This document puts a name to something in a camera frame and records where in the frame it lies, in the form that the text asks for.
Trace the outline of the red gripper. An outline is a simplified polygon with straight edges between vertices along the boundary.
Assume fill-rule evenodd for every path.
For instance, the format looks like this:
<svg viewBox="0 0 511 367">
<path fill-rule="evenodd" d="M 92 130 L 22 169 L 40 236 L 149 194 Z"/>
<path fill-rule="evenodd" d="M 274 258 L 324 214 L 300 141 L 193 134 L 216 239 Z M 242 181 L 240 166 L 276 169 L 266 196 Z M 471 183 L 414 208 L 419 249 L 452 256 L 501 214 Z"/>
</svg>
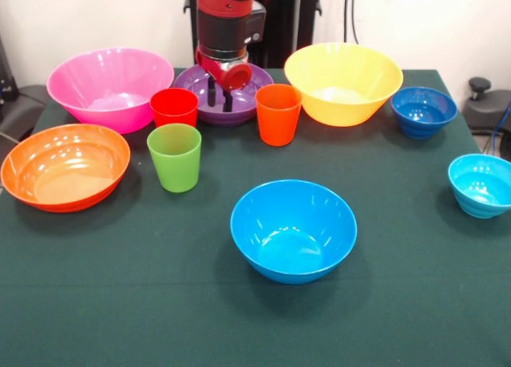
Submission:
<svg viewBox="0 0 511 367">
<path fill-rule="evenodd" d="M 208 78 L 208 105 L 216 104 L 216 83 L 223 89 L 223 112 L 232 111 L 231 90 L 242 89 L 252 78 L 248 54 L 234 59 L 213 58 L 196 49 L 196 60 L 200 67 L 212 77 Z"/>
</svg>

